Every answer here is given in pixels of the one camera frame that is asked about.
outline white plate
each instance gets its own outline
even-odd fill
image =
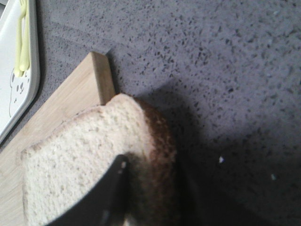
[[[30,68],[21,78],[13,73],[20,13],[19,0],[9,0],[0,19],[0,143],[34,99],[40,82],[35,0],[29,0]]]

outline wooden cutting board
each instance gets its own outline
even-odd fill
[[[108,58],[89,53],[0,153],[0,226],[24,225],[20,152],[76,113],[105,105],[114,95]]]

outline gray countertop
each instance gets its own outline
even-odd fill
[[[104,53],[117,90],[166,116],[195,172],[270,223],[300,225],[300,12],[299,0],[39,0],[40,90],[3,146]]]

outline white bread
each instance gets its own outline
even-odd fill
[[[22,151],[27,225],[44,225],[63,214],[120,153],[131,163],[125,225],[176,225],[176,150],[166,121],[149,105],[124,94],[79,113]]]

